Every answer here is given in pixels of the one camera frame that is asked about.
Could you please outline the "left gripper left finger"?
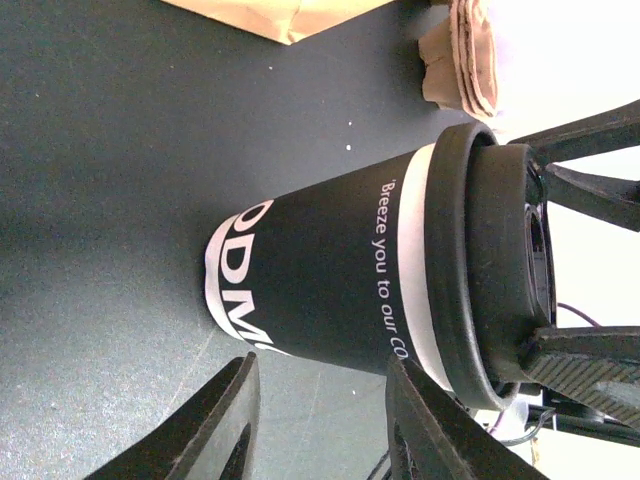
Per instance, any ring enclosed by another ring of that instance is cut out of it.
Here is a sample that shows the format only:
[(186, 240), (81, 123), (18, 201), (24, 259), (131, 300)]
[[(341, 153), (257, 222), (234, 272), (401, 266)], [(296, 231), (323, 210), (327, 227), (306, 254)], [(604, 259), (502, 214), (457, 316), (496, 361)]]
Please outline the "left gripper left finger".
[(143, 439), (90, 479), (249, 479), (259, 426), (257, 356), (232, 359)]

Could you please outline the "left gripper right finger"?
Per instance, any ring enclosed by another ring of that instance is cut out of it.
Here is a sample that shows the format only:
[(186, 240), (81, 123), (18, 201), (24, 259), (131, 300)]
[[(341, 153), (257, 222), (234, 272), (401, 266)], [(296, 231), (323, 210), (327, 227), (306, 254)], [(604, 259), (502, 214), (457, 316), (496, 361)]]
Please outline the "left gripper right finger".
[(385, 387), (392, 479), (543, 479), (415, 362), (392, 357)]

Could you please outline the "black plastic cup lid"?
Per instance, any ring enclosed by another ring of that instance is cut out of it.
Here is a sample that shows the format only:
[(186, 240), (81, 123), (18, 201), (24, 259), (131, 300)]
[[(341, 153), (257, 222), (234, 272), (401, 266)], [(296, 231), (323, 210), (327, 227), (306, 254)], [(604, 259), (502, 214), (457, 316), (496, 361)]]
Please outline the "black plastic cup lid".
[(428, 170), (425, 265), (435, 340), (456, 397), (504, 410), (522, 346), (556, 319), (544, 182), (524, 144), (479, 122), (446, 128)]

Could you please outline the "black paper coffee cup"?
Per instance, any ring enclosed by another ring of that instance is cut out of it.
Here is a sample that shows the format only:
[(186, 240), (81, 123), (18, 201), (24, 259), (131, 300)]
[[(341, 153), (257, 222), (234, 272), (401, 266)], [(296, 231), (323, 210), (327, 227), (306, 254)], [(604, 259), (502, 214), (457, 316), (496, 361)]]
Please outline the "black paper coffee cup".
[(205, 252), (220, 329), (252, 347), (382, 374), (396, 356), (449, 388), (427, 284), (433, 149), (253, 205)]

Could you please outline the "orange paper bag white handles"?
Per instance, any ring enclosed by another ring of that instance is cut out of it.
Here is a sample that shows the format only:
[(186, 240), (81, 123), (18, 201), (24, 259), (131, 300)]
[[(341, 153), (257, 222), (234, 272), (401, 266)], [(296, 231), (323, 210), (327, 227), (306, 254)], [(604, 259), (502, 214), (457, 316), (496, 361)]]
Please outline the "orange paper bag white handles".
[(382, 0), (170, 0), (168, 4), (292, 45), (388, 4)]

